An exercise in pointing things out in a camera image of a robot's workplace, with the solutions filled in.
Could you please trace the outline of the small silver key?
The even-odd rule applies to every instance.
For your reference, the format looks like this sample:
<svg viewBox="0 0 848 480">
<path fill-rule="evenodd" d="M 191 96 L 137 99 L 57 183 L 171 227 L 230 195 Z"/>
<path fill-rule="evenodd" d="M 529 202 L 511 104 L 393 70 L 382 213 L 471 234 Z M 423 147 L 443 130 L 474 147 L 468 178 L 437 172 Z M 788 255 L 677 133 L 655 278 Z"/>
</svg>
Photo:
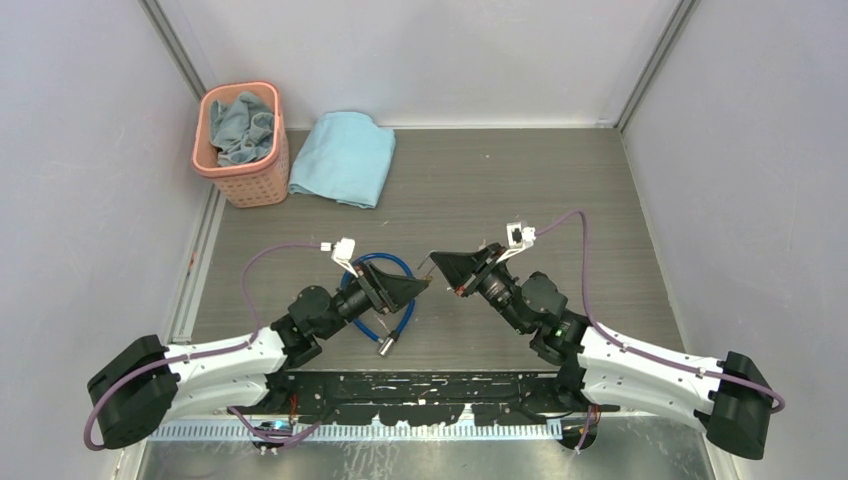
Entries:
<svg viewBox="0 0 848 480">
<path fill-rule="evenodd" d="M 433 275 L 434 270 L 436 269 L 436 264 L 431 257 L 426 257 L 421 264 L 418 266 L 417 272 L 419 277 L 431 277 Z"/>
</svg>

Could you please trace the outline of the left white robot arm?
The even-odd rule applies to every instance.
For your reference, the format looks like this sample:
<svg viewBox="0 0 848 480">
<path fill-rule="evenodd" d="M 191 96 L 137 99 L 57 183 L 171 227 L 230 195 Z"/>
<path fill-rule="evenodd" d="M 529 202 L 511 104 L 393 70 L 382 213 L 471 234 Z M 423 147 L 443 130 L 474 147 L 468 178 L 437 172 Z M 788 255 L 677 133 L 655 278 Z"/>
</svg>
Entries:
<svg viewBox="0 0 848 480">
<path fill-rule="evenodd" d="M 369 310 L 396 313 L 430 284 L 390 274 L 370 262 L 355 267 L 345 286 L 329 292 L 307 286 L 287 313 L 250 335 L 200 345 L 164 345 L 137 338 L 87 383 L 93 411 L 84 443 L 93 451 L 135 444 L 160 425 L 229 407 L 285 409 L 291 385 L 279 377 L 316 356 L 327 340 Z"/>
</svg>

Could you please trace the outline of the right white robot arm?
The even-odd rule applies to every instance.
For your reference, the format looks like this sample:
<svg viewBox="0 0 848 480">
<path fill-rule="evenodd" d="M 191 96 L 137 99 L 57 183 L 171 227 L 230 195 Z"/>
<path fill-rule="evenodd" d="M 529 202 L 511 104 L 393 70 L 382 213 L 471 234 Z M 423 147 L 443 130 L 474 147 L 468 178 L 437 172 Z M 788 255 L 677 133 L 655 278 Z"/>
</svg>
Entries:
<svg viewBox="0 0 848 480">
<path fill-rule="evenodd" d="M 689 426 L 737 457 L 763 458 L 774 400 L 750 357 L 698 357 L 622 335 L 570 310 L 546 274 L 520 281 L 506 253 L 493 243 L 429 257 L 456 295 L 481 296 L 517 333 L 532 337 L 530 348 L 558 369 L 553 389 L 562 407 L 643 411 Z"/>
</svg>

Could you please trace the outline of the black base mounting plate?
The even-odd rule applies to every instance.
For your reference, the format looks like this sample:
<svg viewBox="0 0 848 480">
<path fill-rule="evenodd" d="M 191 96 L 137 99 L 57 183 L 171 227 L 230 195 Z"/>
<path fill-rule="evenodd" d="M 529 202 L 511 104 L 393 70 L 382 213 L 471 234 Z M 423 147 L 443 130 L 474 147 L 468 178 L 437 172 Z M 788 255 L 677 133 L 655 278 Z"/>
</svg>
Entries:
<svg viewBox="0 0 848 480">
<path fill-rule="evenodd" d="M 453 425 L 469 411 L 476 426 L 542 424 L 585 413 L 533 371 L 295 371 L 274 374 L 252 414 L 292 415 L 307 423 L 364 426 Z"/>
</svg>

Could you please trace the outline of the folded light blue towel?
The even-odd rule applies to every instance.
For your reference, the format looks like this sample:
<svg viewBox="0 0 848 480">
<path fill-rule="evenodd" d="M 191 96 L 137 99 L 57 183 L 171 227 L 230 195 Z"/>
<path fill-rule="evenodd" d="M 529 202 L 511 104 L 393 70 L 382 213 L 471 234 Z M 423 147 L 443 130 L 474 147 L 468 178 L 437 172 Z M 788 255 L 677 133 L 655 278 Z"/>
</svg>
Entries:
<svg viewBox="0 0 848 480">
<path fill-rule="evenodd" d="M 395 131 L 359 112 L 322 115 L 291 167 L 288 192 L 374 209 L 388 178 Z"/>
</svg>

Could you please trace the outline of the pink plastic laundry basket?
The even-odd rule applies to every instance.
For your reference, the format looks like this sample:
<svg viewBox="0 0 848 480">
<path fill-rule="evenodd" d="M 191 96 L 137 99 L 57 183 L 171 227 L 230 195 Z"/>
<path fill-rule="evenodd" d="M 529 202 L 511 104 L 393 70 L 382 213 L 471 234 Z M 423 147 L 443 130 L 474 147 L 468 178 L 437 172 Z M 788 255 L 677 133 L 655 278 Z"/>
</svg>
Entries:
<svg viewBox="0 0 848 480">
<path fill-rule="evenodd" d="M 275 116 L 274 143 L 267 157 L 254 163 L 218 167 L 217 152 L 209 141 L 209 107 L 219 100 L 232 103 L 240 92 L 257 95 Z M 236 207 L 257 207 L 283 201 L 288 193 L 289 145 L 278 90 L 267 82 L 247 82 L 218 86 L 205 94 L 200 103 L 192 166 Z"/>
</svg>

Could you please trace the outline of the grey-blue cloth in basket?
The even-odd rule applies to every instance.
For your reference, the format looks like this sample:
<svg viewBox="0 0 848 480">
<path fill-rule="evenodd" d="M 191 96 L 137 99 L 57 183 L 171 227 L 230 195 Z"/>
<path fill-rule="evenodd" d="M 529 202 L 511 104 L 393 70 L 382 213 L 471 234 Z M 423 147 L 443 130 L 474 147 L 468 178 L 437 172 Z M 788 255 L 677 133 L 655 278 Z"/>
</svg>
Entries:
<svg viewBox="0 0 848 480">
<path fill-rule="evenodd" d="M 254 163 L 271 152 L 275 116 L 254 93 L 243 91 L 232 103 L 219 100 L 209 107 L 209 141 L 218 167 Z"/>
</svg>

